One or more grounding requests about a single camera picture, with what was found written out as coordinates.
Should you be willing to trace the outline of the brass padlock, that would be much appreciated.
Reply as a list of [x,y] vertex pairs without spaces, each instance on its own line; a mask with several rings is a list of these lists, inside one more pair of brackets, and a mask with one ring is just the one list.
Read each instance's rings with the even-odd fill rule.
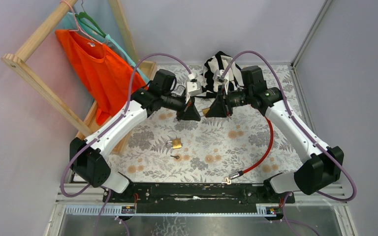
[[202,114],[203,114],[204,117],[206,117],[209,110],[210,110],[209,108],[205,108],[205,109],[202,110]]
[[170,141],[167,141],[165,143],[165,146],[168,149],[180,149],[180,148],[182,148],[183,144],[182,144],[182,141],[181,141],[180,138],[176,138],[176,139],[172,139]]

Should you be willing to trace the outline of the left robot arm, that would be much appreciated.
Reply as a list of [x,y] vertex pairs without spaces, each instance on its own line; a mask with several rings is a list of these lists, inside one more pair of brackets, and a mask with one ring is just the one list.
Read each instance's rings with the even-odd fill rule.
[[176,112],[177,120],[200,121],[195,107],[195,96],[202,87],[193,74],[181,95],[173,93],[176,76],[160,69],[146,87],[136,90],[130,101],[95,133],[85,139],[74,138],[69,147],[71,169],[92,187],[107,187],[121,202],[132,198],[130,180],[111,170],[107,157],[114,147],[134,127],[146,120],[153,112],[167,108]]

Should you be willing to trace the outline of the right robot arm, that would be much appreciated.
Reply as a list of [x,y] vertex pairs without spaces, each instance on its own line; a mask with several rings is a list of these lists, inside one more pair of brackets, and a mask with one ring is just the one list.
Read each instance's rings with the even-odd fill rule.
[[265,181],[262,195],[266,201],[276,202],[282,193],[301,191],[311,195],[339,180],[344,152],[340,147],[330,147],[319,139],[284,103],[279,88],[268,88],[258,66],[241,70],[244,86],[229,89],[229,76],[223,70],[215,70],[213,81],[218,92],[206,117],[225,118],[233,114],[235,107],[250,105],[275,125],[288,139],[298,154],[302,166],[295,172],[275,175]]

